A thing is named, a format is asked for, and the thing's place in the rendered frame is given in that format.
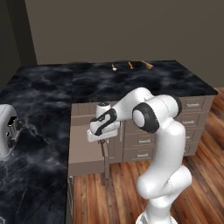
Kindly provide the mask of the white toaster with black slots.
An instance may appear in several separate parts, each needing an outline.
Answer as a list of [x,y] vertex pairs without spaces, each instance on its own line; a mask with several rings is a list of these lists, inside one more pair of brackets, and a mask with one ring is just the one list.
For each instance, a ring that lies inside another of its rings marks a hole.
[[11,158],[21,130],[16,110],[9,104],[0,104],[0,161]]

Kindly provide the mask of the taupe drawer front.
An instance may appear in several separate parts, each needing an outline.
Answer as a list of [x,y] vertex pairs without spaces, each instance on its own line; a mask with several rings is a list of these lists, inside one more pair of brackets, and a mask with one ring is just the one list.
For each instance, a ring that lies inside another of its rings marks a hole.
[[[138,140],[150,139],[150,143],[138,143]],[[132,148],[140,145],[154,144],[154,136],[152,134],[128,134],[124,137],[124,148]]]
[[138,132],[138,127],[134,124],[132,120],[127,120],[125,122],[125,133],[133,134]]
[[72,115],[73,116],[94,115],[96,111],[96,106],[97,106],[96,102],[73,103]]
[[[137,149],[127,149],[123,151],[123,161],[129,162],[129,161],[136,161],[136,160],[145,160],[151,158],[153,149],[151,147],[149,148],[137,148]],[[144,154],[148,153],[148,157],[137,157],[137,154]]]
[[185,156],[193,156],[198,148],[198,143],[188,143],[185,146]]
[[182,124],[190,128],[203,128],[207,120],[207,115],[207,112],[182,113],[176,118],[176,121],[182,123],[182,121],[194,120],[195,124]]
[[185,131],[185,140],[187,142],[198,142],[201,138],[203,129],[187,129]]
[[[180,97],[180,100],[182,102],[182,109],[184,111],[190,111],[190,110],[202,110],[203,103],[205,100],[205,97]],[[188,108],[186,106],[187,103],[198,103],[200,106],[196,108]]]

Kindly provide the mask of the narrow taupe cabinet door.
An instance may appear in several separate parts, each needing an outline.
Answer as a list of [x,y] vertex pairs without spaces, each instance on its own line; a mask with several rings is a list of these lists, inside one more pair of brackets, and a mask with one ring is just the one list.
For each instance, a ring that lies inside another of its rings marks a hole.
[[123,122],[120,124],[118,134],[108,140],[108,154],[111,164],[123,161]]

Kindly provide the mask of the wooden spatula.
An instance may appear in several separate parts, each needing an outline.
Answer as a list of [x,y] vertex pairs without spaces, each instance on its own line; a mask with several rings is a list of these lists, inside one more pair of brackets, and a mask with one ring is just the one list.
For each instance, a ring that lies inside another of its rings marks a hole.
[[146,62],[144,60],[141,60],[141,62],[145,64],[145,66],[146,66],[147,69],[152,69],[153,68],[153,65],[152,64],[150,64],[150,63],[148,63],[148,62]]

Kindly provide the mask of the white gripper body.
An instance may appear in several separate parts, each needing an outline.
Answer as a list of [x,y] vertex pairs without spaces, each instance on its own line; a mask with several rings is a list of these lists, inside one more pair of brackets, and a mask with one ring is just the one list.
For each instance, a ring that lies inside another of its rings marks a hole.
[[108,127],[104,128],[102,130],[102,134],[97,136],[91,132],[89,129],[87,131],[87,140],[89,142],[95,142],[95,141],[100,141],[103,139],[115,137],[118,133],[118,129],[120,128],[120,123],[119,122],[114,122],[111,123]]

